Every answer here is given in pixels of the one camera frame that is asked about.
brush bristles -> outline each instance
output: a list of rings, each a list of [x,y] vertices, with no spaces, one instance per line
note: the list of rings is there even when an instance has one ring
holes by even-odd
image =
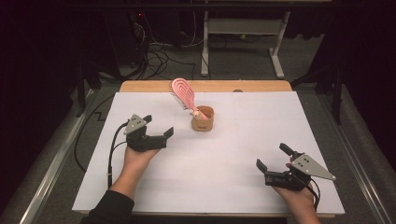
[[[178,104],[181,106],[182,109],[186,110],[188,109],[187,106],[180,100],[180,98],[178,98],[178,96],[175,94],[173,88],[172,88],[172,82],[170,82],[169,85],[169,92],[171,93],[171,95],[175,98],[175,100],[178,102]]]
[[[187,107],[186,107],[186,105],[184,105],[184,103],[175,95],[175,93],[174,92],[171,92],[171,95],[175,98],[175,100],[180,104],[180,106],[181,106],[181,108],[183,108],[183,109],[188,109]]]

wooden cup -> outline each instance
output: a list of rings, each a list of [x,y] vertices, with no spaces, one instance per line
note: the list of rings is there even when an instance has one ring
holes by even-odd
[[[209,132],[213,128],[213,120],[215,118],[215,111],[212,107],[207,105],[199,105],[197,108],[207,116],[207,119],[192,118],[191,127],[196,132]]]

floor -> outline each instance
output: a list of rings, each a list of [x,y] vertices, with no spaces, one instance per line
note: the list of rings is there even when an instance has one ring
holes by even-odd
[[[306,75],[315,57],[322,37],[305,40],[300,36],[284,39],[279,51],[286,80]],[[157,71],[159,76],[149,79],[246,79],[275,80],[275,71],[267,49],[272,47],[272,36],[248,36],[251,42],[240,41],[235,36],[224,41],[224,37],[211,36],[209,39],[210,76],[201,77],[201,48],[150,46],[150,68],[144,77]],[[120,68],[123,74],[131,71],[130,66]],[[79,110],[75,103],[64,122],[49,140],[26,176],[8,208],[0,218],[0,223],[79,223],[85,215],[71,211],[79,184],[84,176],[78,167],[75,155],[82,167],[87,167],[111,106],[109,96],[120,87],[119,82],[103,80],[101,90],[87,88],[85,113],[76,118]],[[315,83],[305,83],[296,87],[304,112],[317,139],[318,146],[329,167],[338,180],[335,185],[346,213],[334,218],[323,218],[322,223],[392,223],[396,202],[396,175],[384,158],[375,140],[367,131],[364,120],[353,105],[353,101],[343,88],[341,120],[337,125],[332,119],[332,95],[316,95]],[[39,187],[46,192],[37,191]],[[166,219],[172,223],[192,223],[190,220]],[[137,220],[137,223],[155,223],[154,220]],[[263,223],[262,219],[243,220],[244,223]],[[220,223],[208,220],[205,223]]]

metal rail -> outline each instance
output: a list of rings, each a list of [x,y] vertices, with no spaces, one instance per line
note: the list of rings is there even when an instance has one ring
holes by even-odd
[[[35,196],[33,197],[28,208],[26,209],[20,224],[31,224],[37,221],[38,216],[46,200],[50,196],[50,192],[52,191],[52,188],[55,185],[55,182],[58,179],[58,176],[61,173],[62,168],[64,167],[64,163],[67,159],[67,156],[69,155],[70,148],[76,139],[76,136],[78,134],[79,129],[81,128],[83,121],[87,116],[88,109],[92,107],[92,102],[94,100],[94,97],[96,97],[96,95],[97,94],[95,94],[92,90],[90,90],[87,93],[87,102],[88,102],[86,107],[87,110],[85,110],[81,114],[81,116],[75,121],[75,124],[70,134],[67,136],[67,139],[65,140],[64,144],[62,144],[62,146],[58,149],[58,152],[56,153],[54,159],[52,160],[52,163],[49,166],[46,175],[44,176],[40,186],[35,192]]]
[[[322,106],[325,108],[327,115],[329,116],[330,120],[332,121],[332,126],[336,130],[339,139],[344,147],[344,152],[346,153],[346,160],[348,161],[348,165],[352,170],[358,184],[361,187],[361,192],[364,194],[367,203],[369,204],[373,214],[379,224],[392,224],[392,220],[388,215],[387,210],[385,209],[384,204],[382,204],[380,198],[378,197],[377,190],[373,185],[370,177],[364,171],[363,166],[355,152],[355,149],[347,140],[347,136],[344,132],[344,129],[341,125],[338,125],[336,121],[333,119],[332,116],[332,108],[329,102],[326,99],[326,96],[320,95],[319,101]]]

pink brush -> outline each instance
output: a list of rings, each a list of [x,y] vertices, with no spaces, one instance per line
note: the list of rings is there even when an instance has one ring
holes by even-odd
[[[172,81],[172,91],[181,101],[184,109],[192,110],[194,117],[201,117],[201,119],[207,119],[207,116],[202,113],[194,104],[195,93],[192,90],[190,84],[184,78],[176,78]]]

